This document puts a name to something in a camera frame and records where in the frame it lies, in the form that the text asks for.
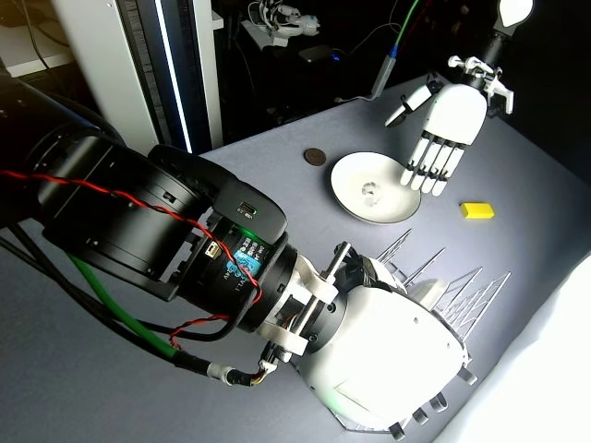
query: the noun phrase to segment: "yellow sponge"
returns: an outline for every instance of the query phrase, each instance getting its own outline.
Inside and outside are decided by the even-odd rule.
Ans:
[[[462,203],[460,210],[466,219],[492,219],[495,216],[490,203]]]

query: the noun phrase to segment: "white light strip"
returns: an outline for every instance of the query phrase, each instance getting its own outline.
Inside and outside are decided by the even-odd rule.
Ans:
[[[156,0],[156,13],[158,14],[158,24],[160,25],[160,33],[163,36],[164,53],[166,54],[166,62],[168,71],[170,72],[170,79],[173,82],[173,92],[175,93],[176,109],[181,117],[181,126],[183,128],[183,135],[185,136],[185,144],[189,153],[193,153],[191,149],[191,141],[188,138],[187,122],[185,121],[185,112],[183,111],[183,103],[181,102],[181,94],[176,83],[175,64],[173,63],[173,54],[170,50],[170,43],[168,42],[168,32],[166,31],[166,22],[164,21],[163,4],[161,0]]]

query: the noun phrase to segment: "white robotic hand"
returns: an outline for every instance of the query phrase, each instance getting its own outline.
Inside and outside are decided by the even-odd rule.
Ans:
[[[467,76],[482,78],[483,90],[465,84],[452,84],[442,87],[436,80],[422,86],[394,112],[386,126],[401,123],[407,115],[437,94],[429,108],[423,133],[406,165],[400,183],[414,190],[439,196],[447,185],[466,146],[471,145],[487,115],[491,98],[505,97],[505,112],[513,111],[513,92],[500,82],[502,71],[493,69],[476,57],[462,61],[459,57],[450,58],[450,67],[460,67]]]

